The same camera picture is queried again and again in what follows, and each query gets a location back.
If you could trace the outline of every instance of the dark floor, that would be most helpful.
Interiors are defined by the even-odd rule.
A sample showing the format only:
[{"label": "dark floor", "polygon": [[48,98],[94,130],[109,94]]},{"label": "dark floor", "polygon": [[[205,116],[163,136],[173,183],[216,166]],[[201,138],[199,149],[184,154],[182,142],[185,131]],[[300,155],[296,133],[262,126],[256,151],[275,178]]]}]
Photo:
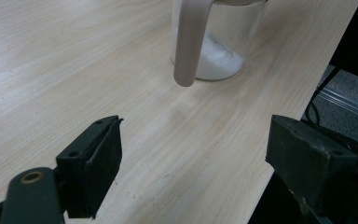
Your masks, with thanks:
[{"label": "dark floor", "polygon": [[[334,69],[329,65],[324,73],[324,78]],[[335,101],[328,97],[330,95],[338,96]],[[321,126],[341,133],[358,141],[358,77],[340,71],[326,86],[325,90],[315,98],[314,103],[319,111]],[[314,120],[315,116],[310,110],[310,117]]]}]

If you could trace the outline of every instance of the screw hole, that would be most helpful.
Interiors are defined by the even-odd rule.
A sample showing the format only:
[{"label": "screw hole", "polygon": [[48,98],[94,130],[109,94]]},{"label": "screw hole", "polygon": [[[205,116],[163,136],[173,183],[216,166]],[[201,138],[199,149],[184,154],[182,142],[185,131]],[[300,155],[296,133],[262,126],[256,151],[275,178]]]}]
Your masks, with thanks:
[{"label": "screw hole", "polygon": [[38,172],[38,171],[31,172],[29,174],[24,175],[21,178],[21,183],[22,184],[32,184],[32,183],[38,181],[39,179],[41,179],[42,175],[43,175],[43,173]]},{"label": "screw hole", "polygon": [[338,151],[338,150],[334,150],[333,153],[338,155],[338,156],[344,155],[344,153],[342,153],[341,151]]},{"label": "screw hole", "polygon": [[69,153],[69,157],[76,157],[78,154],[78,152],[71,152]]}]

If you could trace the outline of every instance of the wooden table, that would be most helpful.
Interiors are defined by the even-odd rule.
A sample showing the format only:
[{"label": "wooden table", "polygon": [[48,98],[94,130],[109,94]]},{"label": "wooden table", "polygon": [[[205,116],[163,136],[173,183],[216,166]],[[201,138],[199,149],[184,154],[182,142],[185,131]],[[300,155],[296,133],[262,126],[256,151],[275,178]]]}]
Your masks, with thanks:
[{"label": "wooden table", "polygon": [[271,115],[301,117],[357,6],[271,0],[240,74],[182,88],[172,1],[0,0],[0,201],[118,114],[124,157],[93,223],[245,223],[272,173]]}]

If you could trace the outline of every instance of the gray carpet floor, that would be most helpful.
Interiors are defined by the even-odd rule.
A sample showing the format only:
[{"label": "gray carpet floor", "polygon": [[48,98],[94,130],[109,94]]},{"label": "gray carpet floor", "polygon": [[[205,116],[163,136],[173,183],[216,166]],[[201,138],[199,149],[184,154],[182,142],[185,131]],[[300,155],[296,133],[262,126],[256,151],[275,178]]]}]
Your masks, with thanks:
[{"label": "gray carpet floor", "polygon": [[[334,66],[332,65],[327,67],[321,83],[333,69]],[[355,103],[355,107],[358,106],[358,76],[341,70],[329,82],[326,89],[350,99]],[[358,141],[358,113],[353,112],[346,106],[326,100],[322,94],[315,98],[314,103],[320,114],[321,126]],[[315,120],[315,114],[312,109],[310,110],[310,117]]]}]

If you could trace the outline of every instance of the light wood grain surface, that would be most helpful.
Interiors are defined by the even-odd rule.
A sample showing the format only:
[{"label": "light wood grain surface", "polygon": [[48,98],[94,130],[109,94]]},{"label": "light wood grain surface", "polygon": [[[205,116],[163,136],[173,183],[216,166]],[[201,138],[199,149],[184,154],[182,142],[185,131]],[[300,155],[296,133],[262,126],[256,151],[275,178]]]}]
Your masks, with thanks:
[{"label": "light wood grain surface", "polygon": [[246,223],[272,172],[270,116],[300,118],[357,5],[271,0],[240,74],[182,88],[170,0],[0,0],[0,201],[120,115],[123,161],[93,223]]}]

